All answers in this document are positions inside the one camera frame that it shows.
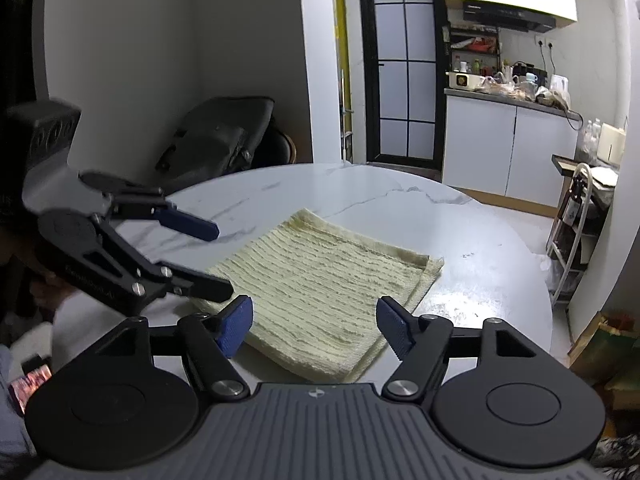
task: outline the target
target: white marble table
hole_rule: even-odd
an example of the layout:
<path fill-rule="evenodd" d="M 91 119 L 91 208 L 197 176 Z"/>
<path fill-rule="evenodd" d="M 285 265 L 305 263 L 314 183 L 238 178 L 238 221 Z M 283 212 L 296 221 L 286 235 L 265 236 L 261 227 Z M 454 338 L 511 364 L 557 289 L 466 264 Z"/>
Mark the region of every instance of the white marble table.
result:
<path fill-rule="evenodd" d="M 407 173 L 341 164 L 307 164 L 233 174 L 172 196 L 184 211 L 216 221 L 211 243 L 153 222 L 124 222 L 119 232 L 152 261 L 205 270 L 306 207 L 345 228 L 388 244 L 444 257 L 442 275 L 416 310 L 478 328 L 501 317 L 549 350 L 552 315 L 542 274 L 518 235 L 489 208 L 431 180 Z M 175 324 L 193 307 L 168 296 L 148 306 L 152 326 Z M 54 366 L 59 367 L 117 325 L 123 317 L 83 293 L 70 298 L 54 324 Z M 449 376 L 475 360 L 452 360 Z M 252 388 L 261 381 L 297 381 L 244 345 L 234 363 Z M 179 358 L 156 365 L 184 377 Z M 398 366 L 386 348 L 362 377 L 382 386 Z"/>

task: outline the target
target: countertop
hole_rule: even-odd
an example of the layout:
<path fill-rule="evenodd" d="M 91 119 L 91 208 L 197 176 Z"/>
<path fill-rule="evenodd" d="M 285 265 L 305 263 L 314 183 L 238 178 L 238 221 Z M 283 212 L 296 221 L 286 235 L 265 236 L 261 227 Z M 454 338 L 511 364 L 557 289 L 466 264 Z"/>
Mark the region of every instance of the countertop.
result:
<path fill-rule="evenodd" d="M 552 313 L 546 285 L 524 242 L 490 208 L 420 176 L 351 164 L 295 164 L 243 171 L 174 194 L 180 209 L 215 220 L 220 238 L 208 243 L 169 231 L 156 222 L 126 221 L 118 232 L 151 261 L 166 259 L 206 270 L 301 208 L 387 244 L 443 257 L 442 275 L 416 314 L 434 313 L 456 326 L 480 328 L 500 317 L 545 350 Z M 371 305 L 372 315 L 375 305 Z M 151 326 L 175 324 L 194 312 L 184 298 L 168 295 L 142 311 Z M 95 342 L 123 317 L 83 293 L 59 309 L 53 327 L 53 361 L 59 367 Z M 156 357 L 156 365 L 184 377 L 180 358 Z M 360 381 L 382 386 L 398 366 L 389 347 Z M 234 365 L 251 388 L 257 381 L 296 380 L 247 345 Z M 475 367 L 452 359 L 447 376 Z"/>
<path fill-rule="evenodd" d="M 501 95 L 483 94 L 482 92 L 471 92 L 469 90 L 458 90 L 457 88 L 445 88 L 445 95 L 452 97 L 467 97 L 469 99 L 480 99 L 481 101 L 491 101 L 492 103 L 502 103 L 505 105 L 519 106 L 521 108 L 529 108 L 530 110 L 537 110 L 544 112 L 545 114 L 558 115 L 565 117 L 565 113 L 558 108 L 551 108 L 549 106 L 543 106 L 538 103 L 531 103 L 529 101 L 520 101 L 519 99 L 513 99 L 510 97 L 504 97 Z M 580 115 L 575 112 L 567 112 L 566 116 L 574 121 L 580 121 Z"/>

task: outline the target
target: phone screen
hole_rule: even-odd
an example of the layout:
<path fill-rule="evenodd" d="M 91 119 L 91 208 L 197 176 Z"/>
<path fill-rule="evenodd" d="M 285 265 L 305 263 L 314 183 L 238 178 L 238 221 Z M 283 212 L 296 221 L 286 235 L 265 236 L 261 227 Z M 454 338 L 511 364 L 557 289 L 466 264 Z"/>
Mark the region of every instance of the phone screen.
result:
<path fill-rule="evenodd" d="M 9 388 L 14 398 L 16 408 L 24 415 L 24 410 L 27 407 L 27 401 L 33 395 L 33 393 L 41 387 L 51 377 L 51 370 L 49 366 L 42 365 L 40 368 L 36 368 L 32 372 L 29 372 L 23 377 L 12 381 L 9 384 Z"/>

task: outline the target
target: white logo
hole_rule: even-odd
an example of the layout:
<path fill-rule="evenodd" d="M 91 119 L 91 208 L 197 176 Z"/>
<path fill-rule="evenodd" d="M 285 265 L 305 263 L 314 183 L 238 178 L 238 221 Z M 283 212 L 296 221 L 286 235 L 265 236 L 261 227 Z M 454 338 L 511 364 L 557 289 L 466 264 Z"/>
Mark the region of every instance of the white logo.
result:
<path fill-rule="evenodd" d="M 314 399 L 319 399 L 324 395 L 324 390 L 321 390 L 320 388 L 315 388 L 313 390 L 309 390 L 308 393 L 310 397 L 313 397 Z"/>

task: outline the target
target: folded towel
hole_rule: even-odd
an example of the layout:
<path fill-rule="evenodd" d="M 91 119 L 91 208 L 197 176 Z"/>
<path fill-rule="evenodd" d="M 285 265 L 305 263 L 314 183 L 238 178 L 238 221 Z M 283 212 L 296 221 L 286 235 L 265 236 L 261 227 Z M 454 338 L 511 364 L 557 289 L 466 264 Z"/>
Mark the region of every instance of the folded towel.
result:
<path fill-rule="evenodd" d="M 249 345 L 305 379 L 353 382 L 386 344 L 378 298 L 392 296 L 413 312 L 443 263 L 303 209 L 208 272 L 254 301 Z M 208 312 L 226 306 L 193 301 Z"/>

